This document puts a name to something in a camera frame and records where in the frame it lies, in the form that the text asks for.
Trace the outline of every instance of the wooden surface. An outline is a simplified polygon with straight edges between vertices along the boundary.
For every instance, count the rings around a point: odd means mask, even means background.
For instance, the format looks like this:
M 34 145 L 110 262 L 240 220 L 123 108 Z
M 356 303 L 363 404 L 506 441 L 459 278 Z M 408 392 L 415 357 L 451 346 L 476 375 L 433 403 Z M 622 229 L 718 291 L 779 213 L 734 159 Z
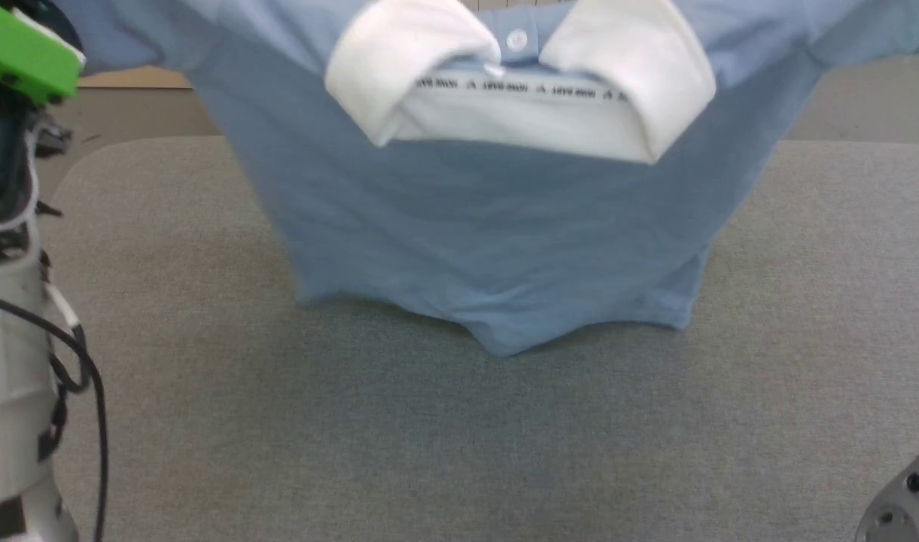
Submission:
M 158 68 L 129 69 L 126 72 L 102 73 L 81 79 L 84 88 L 190 89 L 180 73 Z

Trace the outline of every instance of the gray table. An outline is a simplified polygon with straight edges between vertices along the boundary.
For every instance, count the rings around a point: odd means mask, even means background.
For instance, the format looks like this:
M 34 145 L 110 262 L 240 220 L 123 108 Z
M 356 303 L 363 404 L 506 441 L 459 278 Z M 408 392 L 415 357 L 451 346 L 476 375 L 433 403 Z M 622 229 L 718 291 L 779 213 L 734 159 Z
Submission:
M 830 541 L 919 449 L 919 147 L 786 143 L 695 323 L 511 360 L 298 309 L 219 138 L 85 159 L 47 222 L 108 386 L 115 541 Z M 57 467 L 90 535 L 76 399 Z

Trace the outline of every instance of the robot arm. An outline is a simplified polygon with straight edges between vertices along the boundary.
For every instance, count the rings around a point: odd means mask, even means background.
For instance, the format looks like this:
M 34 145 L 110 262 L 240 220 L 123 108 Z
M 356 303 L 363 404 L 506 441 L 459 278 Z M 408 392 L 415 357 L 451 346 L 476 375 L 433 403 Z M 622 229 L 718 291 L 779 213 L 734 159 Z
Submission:
M 919 542 L 919 454 L 866 509 L 855 542 Z
M 101 377 L 77 316 L 50 282 L 40 246 L 35 158 L 63 152 L 70 134 L 47 116 L 49 104 L 76 92 L 84 64 L 78 37 L 47 0 L 0 0 L 0 540 L 73 542 L 78 533 L 54 484 L 52 454 L 66 418 L 65 399 L 94 384 L 102 439 L 95 540 L 102 538 L 108 432 Z M 43 319 L 47 303 L 73 336 Z M 75 382 L 52 339 L 81 360 Z

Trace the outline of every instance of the shirt sleeve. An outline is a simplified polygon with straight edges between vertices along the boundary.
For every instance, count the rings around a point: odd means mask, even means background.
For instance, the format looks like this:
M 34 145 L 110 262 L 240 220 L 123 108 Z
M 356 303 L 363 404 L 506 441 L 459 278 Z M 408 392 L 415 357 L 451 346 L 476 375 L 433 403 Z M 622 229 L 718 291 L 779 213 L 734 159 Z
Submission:
M 85 74 L 195 69 L 218 40 L 224 0 L 54 0 L 84 44 Z
M 806 2 L 811 54 L 827 68 L 919 54 L 919 0 Z

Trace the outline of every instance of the black cable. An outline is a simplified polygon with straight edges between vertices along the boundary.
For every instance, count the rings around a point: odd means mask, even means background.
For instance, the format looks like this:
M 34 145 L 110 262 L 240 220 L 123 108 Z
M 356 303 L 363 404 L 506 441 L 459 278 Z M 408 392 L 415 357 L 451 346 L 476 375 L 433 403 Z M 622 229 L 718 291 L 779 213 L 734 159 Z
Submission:
M 98 440 L 101 455 L 100 478 L 98 482 L 98 512 L 95 518 L 94 541 L 101 542 L 105 533 L 105 508 L 108 505 L 108 413 L 105 411 L 105 385 L 102 383 L 101 374 L 98 373 L 98 367 L 95 366 L 94 360 L 88 354 L 85 347 L 84 329 L 80 325 L 75 326 L 73 333 L 75 336 L 68 335 L 63 329 L 59 328 L 50 320 L 47 320 L 28 309 L 22 309 L 21 306 L 6 302 L 0 299 L 0 309 L 11 315 L 17 316 L 30 324 L 33 324 L 50 335 L 56 337 L 61 343 L 65 343 L 74 354 L 77 355 L 81 363 L 81 382 L 76 383 L 71 379 L 68 371 L 61 366 L 56 356 L 52 356 L 52 367 L 61 367 L 61 371 L 56 371 L 57 379 L 72 394 L 80 394 L 87 390 L 88 380 L 94 384 L 95 402 L 98 410 Z
M 57 402 L 54 404 L 54 411 L 50 415 L 50 424 L 54 428 L 53 442 L 54 449 L 61 446 L 61 437 L 64 436 L 64 426 L 68 422 L 68 387 L 62 383 L 57 383 Z

